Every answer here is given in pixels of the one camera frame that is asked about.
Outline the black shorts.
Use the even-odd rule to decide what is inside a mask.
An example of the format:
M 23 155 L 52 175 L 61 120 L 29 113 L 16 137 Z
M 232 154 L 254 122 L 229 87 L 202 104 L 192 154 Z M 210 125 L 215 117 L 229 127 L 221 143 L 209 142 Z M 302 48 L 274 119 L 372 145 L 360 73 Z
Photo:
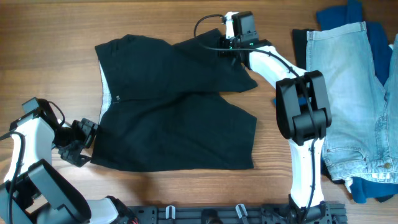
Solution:
M 213 29 L 172 45 L 128 34 L 97 45 L 109 103 L 92 163 L 132 172 L 252 169 L 257 119 L 222 93 L 257 83 L 218 56 L 220 37 Z

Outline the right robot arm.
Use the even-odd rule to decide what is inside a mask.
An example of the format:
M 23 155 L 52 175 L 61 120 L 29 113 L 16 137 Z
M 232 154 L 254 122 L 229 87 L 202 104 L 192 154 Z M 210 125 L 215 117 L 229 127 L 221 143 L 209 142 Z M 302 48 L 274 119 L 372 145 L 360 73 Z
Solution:
M 321 72 L 308 72 L 283 58 L 267 40 L 259 40 L 251 12 L 222 16 L 226 35 L 220 54 L 229 55 L 260 74 L 275 88 L 277 126 L 289 142 L 293 182 L 287 223 L 328 223 L 331 215 L 320 187 L 321 150 L 331 112 Z

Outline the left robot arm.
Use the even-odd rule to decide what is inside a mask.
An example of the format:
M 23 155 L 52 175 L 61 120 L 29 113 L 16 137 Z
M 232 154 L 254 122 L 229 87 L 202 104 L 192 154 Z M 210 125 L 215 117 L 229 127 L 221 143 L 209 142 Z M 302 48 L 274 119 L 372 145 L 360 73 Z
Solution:
M 23 103 L 24 115 L 13 121 L 1 139 L 12 138 L 9 172 L 1 184 L 1 218 L 6 223 L 139 223 L 122 201 L 107 196 L 86 200 L 52 165 L 52 150 L 70 164 L 82 167 L 83 155 L 99 126 L 83 118 L 71 125 L 59 121 L 56 104 L 33 97 Z

